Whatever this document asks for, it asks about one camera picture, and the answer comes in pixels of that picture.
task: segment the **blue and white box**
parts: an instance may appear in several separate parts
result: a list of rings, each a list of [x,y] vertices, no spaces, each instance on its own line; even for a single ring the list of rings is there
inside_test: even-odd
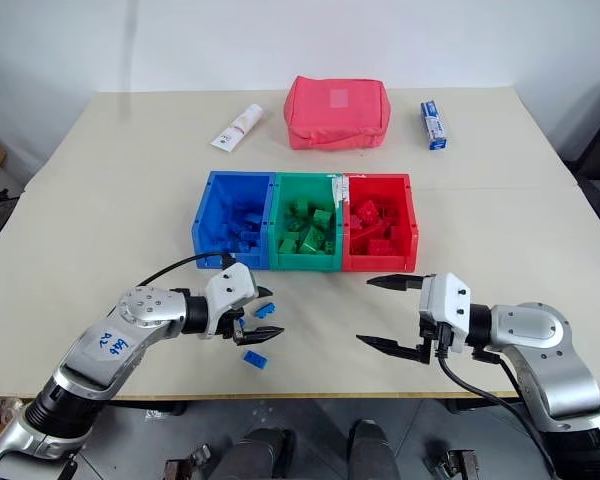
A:
[[[429,150],[439,150],[447,146],[447,136],[440,120],[440,114],[433,100],[420,104],[424,128],[429,136]]]

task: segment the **green bin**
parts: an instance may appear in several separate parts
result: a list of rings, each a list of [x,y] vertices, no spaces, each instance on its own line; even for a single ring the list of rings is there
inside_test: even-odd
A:
[[[342,202],[334,201],[336,179],[340,174],[330,173],[276,173],[273,188],[273,202],[269,217],[269,268],[271,270],[317,270],[322,272],[339,272],[342,270]],[[333,242],[333,254],[316,253],[278,253],[285,232],[292,220],[298,215],[294,208],[307,201],[309,214],[300,236],[310,228],[311,219],[316,209],[322,212],[333,212],[330,228],[325,233],[325,241]]]

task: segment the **black cable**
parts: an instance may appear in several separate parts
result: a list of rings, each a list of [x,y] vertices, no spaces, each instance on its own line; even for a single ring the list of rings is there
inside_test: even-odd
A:
[[[536,444],[536,447],[540,451],[540,454],[543,456],[545,464],[547,466],[547,470],[549,471],[549,474],[551,476],[554,475],[555,467],[553,466],[553,461],[551,460],[551,456],[549,455],[547,450],[544,448],[544,445],[542,444],[542,440],[539,438],[538,432],[536,431],[535,427],[531,424],[531,422],[529,422],[529,420],[527,420],[524,416],[522,416],[520,414],[520,412],[518,412],[515,408],[513,408],[511,405],[509,405],[506,401],[502,400],[501,398],[498,398],[495,395],[490,394],[489,392],[485,392],[484,390],[480,390],[479,388],[474,387],[473,385],[462,380],[460,377],[458,377],[455,373],[453,373],[451,371],[451,369],[447,365],[446,358],[439,356],[438,362],[440,363],[440,368],[442,368],[442,371],[445,373],[445,375],[447,377],[449,377],[456,385],[464,388],[465,390],[467,390],[471,393],[474,393],[474,394],[484,398],[485,400],[489,400],[491,403],[494,403],[495,405],[499,405],[499,406],[505,408],[509,413],[511,413],[514,417],[516,417],[516,419],[522,424],[522,426],[527,431],[527,433],[529,433],[531,440],[533,440],[533,443]]]
[[[513,385],[513,388],[515,389],[516,393],[518,394],[518,397],[520,397],[520,400],[523,400],[522,390],[520,390],[520,385],[518,385],[518,381],[516,380],[516,377],[513,375],[513,372],[509,368],[509,365],[507,365],[506,362],[504,360],[502,360],[502,358],[500,359],[498,364],[504,370],[504,373],[507,375],[507,378],[511,382],[511,385]]]
[[[222,257],[222,264],[223,264],[222,268],[226,268],[225,267],[226,263],[231,264],[231,263],[235,262],[234,258],[230,254],[225,253],[225,252],[201,253],[199,255],[194,255],[193,257],[184,258],[184,259],[180,260],[179,262],[173,263],[173,264],[169,265],[168,267],[163,268],[162,270],[154,273],[150,277],[145,278],[144,281],[140,282],[137,286],[144,287],[144,286],[150,284],[151,282],[153,282],[156,278],[159,278],[162,275],[164,275],[165,273],[169,273],[171,270],[181,267],[182,265],[185,265],[185,264],[191,263],[191,262],[195,262],[196,260],[199,260],[201,258],[215,257],[216,255]]]

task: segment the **blue bin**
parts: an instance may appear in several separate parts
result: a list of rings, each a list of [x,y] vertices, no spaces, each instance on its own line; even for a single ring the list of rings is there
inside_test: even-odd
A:
[[[249,268],[269,268],[269,211],[275,173],[213,171],[191,227],[196,254],[228,252]],[[220,257],[197,261],[221,268]]]

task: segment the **toothpaste tube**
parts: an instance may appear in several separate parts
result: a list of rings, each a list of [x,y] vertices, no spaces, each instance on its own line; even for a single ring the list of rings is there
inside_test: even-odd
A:
[[[447,146],[447,137],[440,120],[440,114],[433,100],[420,104],[424,128],[429,136],[429,150],[438,150]]]
[[[230,152],[235,148],[242,137],[244,137],[253,126],[262,118],[262,107],[260,105],[249,105],[242,114],[236,118],[227,129],[216,137],[211,145]]]

